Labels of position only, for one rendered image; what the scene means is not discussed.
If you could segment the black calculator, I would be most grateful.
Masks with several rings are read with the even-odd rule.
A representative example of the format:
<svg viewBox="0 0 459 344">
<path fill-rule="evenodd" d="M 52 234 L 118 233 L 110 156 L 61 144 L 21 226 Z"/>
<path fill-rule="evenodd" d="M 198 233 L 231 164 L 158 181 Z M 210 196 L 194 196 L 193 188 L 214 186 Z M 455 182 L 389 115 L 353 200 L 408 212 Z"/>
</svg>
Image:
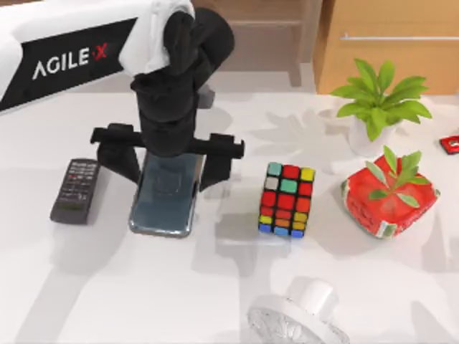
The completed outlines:
<svg viewBox="0 0 459 344">
<path fill-rule="evenodd" d="M 49 214 L 58 224 L 86 225 L 96 189 L 100 164 L 89 158 L 73 158 Z"/>
</svg>

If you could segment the pale grey rounded box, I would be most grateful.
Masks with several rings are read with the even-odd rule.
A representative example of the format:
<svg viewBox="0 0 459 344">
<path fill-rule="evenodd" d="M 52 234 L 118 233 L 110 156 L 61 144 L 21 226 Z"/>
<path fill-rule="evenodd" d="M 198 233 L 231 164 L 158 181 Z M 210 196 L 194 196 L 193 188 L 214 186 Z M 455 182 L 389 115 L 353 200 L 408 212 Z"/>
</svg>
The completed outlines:
<svg viewBox="0 0 459 344">
<path fill-rule="evenodd" d="M 198 91 L 198 108 L 208 110 L 213 106 L 215 91 L 209 85 L 203 85 Z"/>
</svg>

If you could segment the dark smartphone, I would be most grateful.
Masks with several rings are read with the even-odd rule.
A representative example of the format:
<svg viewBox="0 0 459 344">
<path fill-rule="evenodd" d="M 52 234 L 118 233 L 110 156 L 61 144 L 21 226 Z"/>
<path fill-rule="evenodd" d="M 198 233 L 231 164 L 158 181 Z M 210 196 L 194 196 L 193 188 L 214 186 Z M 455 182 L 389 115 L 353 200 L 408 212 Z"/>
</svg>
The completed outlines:
<svg viewBox="0 0 459 344">
<path fill-rule="evenodd" d="M 133 199 L 129 228 L 136 234 L 190 235 L 203 158 L 187 153 L 160 158 L 147 153 Z"/>
</svg>

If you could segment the multicoloured puzzle cube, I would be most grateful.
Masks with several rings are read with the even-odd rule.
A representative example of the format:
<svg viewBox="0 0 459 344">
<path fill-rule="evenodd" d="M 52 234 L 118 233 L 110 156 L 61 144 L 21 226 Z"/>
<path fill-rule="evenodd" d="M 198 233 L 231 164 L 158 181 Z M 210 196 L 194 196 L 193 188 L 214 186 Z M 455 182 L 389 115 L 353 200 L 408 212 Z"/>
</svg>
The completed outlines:
<svg viewBox="0 0 459 344">
<path fill-rule="evenodd" d="M 270 162 L 260 198 L 258 231 L 300 239 L 305 236 L 311 212 L 316 171 Z"/>
</svg>

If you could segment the open wooden shelves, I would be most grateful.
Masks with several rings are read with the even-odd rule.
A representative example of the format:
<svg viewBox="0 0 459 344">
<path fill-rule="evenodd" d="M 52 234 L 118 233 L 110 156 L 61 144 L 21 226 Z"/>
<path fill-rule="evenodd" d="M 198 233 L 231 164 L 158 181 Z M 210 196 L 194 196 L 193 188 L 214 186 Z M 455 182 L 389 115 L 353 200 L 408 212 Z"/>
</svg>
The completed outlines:
<svg viewBox="0 0 459 344">
<path fill-rule="evenodd" d="M 235 31 L 236 48 L 225 72 L 285 72 L 302 85 L 312 60 L 324 0 L 209 0 Z"/>
</svg>

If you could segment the white handheld fan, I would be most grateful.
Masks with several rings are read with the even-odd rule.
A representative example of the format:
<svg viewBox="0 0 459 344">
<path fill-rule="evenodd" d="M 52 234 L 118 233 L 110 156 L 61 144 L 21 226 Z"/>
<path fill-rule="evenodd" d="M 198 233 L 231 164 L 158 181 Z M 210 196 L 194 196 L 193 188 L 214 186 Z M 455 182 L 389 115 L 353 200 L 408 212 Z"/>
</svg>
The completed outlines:
<svg viewBox="0 0 459 344">
<path fill-rule="evenodd" d="M 298 277 L 284 295 L 256 297 L 247 310 L 247 323 L 262 344 L 351 344 L 332 322 L 338 303 L 331 283 Z"/>
</svg>

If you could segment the green plant in white pot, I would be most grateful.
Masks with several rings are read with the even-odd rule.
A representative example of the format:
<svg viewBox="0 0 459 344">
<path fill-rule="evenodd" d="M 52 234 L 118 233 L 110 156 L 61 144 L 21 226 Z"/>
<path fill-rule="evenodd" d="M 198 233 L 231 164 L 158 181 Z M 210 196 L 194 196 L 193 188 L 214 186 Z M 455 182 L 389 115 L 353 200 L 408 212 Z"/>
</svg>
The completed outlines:
<svg viewBox="0 0 459 344">
<path fill-rule="evenodd" d="M 432 114 L 420 101 L 428 90 L 426 78 L 413 75 L 394 82 L 395 65 L 386 60 L 378 70 L 364 59 L 354 60 L 359 75 L 349 77 L 346 84 L 331 92 L 334 97 L 347 99 L 336 113 L 338 118 L 352 117 L 349 145 L 363 157 L 379 154 L 395 128 L 402 122 L 421 123 Z"/>
</svg>

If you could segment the green plant in red pot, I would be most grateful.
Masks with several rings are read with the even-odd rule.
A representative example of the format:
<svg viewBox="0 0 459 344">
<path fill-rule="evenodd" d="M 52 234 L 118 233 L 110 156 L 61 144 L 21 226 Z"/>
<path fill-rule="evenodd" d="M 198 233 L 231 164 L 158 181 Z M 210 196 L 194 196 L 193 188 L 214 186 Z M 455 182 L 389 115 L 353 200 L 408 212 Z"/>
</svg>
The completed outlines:
<svg viewBox="0 0 459 344">
<path fill-rule="evenodd" d="M 440 197 L 435 185 L 420 173 L 422 153 L 397 156 L 388 146 L 340 185 L 350 217 L 378 239 L 395 238 L 412 226 Z"/>
</svg>

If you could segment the small red stapler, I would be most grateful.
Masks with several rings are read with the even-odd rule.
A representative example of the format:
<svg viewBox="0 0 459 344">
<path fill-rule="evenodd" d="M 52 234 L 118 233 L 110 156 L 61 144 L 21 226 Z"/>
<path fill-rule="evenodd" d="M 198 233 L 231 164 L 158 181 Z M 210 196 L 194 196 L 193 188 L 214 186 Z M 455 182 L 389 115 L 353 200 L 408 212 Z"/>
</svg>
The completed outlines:
<svg viewBox="0 0 459 344">
<path fill-rule="evenodd" d="M 459 154 L 459 135 L 439 139 L 439 144 L 448 155 Z"/>
</svg>

